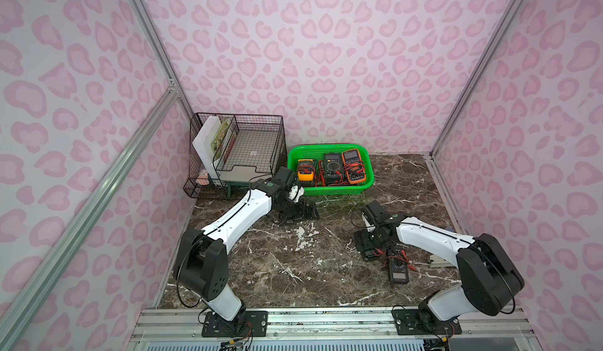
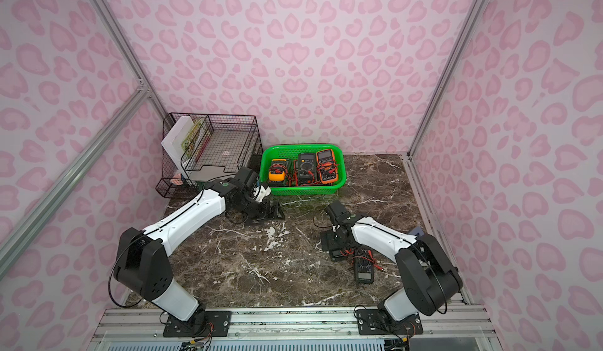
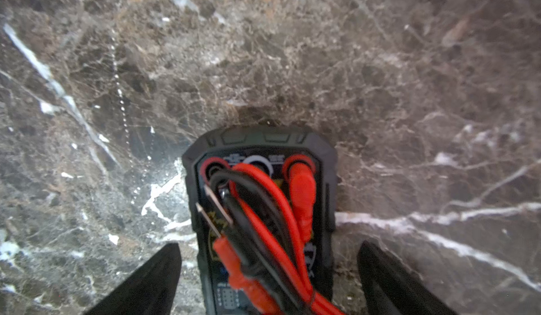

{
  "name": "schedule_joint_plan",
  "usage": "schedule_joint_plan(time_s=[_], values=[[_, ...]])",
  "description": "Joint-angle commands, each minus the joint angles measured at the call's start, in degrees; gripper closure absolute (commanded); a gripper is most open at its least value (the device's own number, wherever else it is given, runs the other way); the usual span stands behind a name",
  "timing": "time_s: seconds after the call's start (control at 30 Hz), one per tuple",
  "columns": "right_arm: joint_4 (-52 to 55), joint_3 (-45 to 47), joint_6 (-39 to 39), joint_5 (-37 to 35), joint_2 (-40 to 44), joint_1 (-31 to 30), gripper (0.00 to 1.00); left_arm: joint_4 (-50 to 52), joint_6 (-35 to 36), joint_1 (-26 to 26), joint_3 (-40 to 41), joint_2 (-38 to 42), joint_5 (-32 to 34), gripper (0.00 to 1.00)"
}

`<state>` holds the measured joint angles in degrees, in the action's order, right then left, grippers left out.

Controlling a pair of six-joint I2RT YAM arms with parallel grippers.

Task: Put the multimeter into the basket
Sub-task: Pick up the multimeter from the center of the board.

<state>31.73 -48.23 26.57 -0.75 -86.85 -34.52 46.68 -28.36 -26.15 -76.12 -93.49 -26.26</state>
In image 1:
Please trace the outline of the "orange multimeter with leads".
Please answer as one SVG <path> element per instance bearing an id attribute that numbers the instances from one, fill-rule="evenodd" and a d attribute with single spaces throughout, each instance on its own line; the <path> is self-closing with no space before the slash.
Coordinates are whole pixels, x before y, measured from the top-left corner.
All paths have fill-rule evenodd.
<path id="1" fill-rule="evenodd" d="M 350 184 L 362 184 L 366 181 L 366 169 L 357 148 L 342 153 L 343 171 Z"/>

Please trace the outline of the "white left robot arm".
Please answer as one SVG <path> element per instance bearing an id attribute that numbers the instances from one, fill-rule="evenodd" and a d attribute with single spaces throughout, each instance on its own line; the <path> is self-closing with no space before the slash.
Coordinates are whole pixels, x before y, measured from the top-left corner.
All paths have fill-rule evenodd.
<path id="1" fill-rule="evenodd" d="M 317 205 L 304 198 L 297 174 L 281 167 L 271 178 L 259 176 L 247 194 L 218 220 L 201 230 L 186 230 L 174 263 L 178 288 L 196 293 L 223 321 L 240 322 L 243 302 L 229 286 L 230 251 L 254 223 L 276 211 L 279 223 L 318 220 Z"/>

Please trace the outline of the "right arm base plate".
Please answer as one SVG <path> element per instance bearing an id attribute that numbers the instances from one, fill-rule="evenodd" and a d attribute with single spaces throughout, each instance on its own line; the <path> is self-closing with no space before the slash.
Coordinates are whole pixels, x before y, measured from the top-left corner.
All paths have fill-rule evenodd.
<path id="1" fill-rule="evenodd" d="M 451 321 L 440 321 L 426 310 L 395 306 L 391 314 L 398 335 L 434 335 L 444 338 L 444 336 L 452 337 L 463 333 L 456 318 Z"/>

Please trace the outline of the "dark green multimeter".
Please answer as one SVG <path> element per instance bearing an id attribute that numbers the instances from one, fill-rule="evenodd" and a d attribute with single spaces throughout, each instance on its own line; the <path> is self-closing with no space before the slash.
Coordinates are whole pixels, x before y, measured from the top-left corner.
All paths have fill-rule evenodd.
<path id="1" fill-rule="evenodd" d="M 338 153 L 326 153 L 323 156 L 323 181 L 326 186 L 342 184 L 344 181 L 343 159 Z"/>

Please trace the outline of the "yellow multimeter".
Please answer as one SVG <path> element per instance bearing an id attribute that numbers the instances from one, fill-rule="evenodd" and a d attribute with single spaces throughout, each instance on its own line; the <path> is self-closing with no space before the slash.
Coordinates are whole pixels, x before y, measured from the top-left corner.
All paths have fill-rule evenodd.
<path id="1" fill-rule="evenodd" d="M 297 162 L 296 173 L 298 180 L 303 185 L 314 185 L 317 176 L 316 162 L 314 159 L 300 159 Z"/>

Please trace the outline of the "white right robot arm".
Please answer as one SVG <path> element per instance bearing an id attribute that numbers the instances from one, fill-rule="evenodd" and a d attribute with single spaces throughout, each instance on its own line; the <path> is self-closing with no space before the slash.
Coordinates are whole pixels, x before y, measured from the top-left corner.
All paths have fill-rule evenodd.
<path id="1" fill-rule="evenodd" d="M 399 242 L 436 255 L 457 268 L 461 283 L 425 298 L 422 321 L 449 322 L 467 313 L 496 316 L 525 287 L 498 239 L 487 233 L 473 237 L 429 225 L 416 217 L 390 214 L 379 202 L 362 209 L 364 227 L 354 233 L 356 249 L 375 255 L 386 244 Z"/>

